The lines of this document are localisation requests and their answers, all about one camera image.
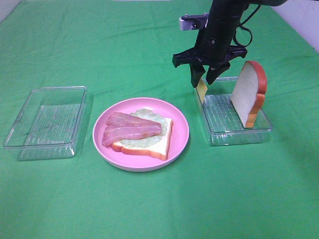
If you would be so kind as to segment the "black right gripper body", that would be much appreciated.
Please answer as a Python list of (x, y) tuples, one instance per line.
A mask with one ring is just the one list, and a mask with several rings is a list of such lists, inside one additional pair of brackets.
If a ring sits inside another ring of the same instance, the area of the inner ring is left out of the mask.
[(236, 57), (244, 58), (247, 49), (231, 45), (240, 17), (221, 19), (208, 15), (204, 29), (198, 30), (195, 46), (172, 57), (174, 67), (183, 64), (219, 66)]

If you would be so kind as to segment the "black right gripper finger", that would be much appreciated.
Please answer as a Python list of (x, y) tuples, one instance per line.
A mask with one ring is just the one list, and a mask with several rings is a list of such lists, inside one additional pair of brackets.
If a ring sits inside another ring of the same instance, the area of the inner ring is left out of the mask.
[(226, 62), (219, 66), (210, 66), (206, 74), (206, 81), (209, 85), (219, 77), (223, 72), (227, 71), (230, 68), (230, 63)]
[(202, 65), (190, 64), (191, 84), (194, 88), (198, 86), (199, 80), (206, 72)]

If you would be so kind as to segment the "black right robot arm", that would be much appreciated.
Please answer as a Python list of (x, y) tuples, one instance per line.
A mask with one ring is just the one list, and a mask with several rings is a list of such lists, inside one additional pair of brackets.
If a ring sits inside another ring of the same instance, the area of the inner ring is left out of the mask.
[(237, 42), (236, 29), (242, 28), (243, 12), (250, 4), (280, 6), (282, 0), (214, 0), (209, 13), (183, 15), (179, 19), (181, 30), (198, 30), (194, 47), (174, 54), (174, 67), (189, 64), (191, 84), (197, 87), (203, 74), (208, 84), (230, 68), (230, 61), (244, 58), (247, 49)]

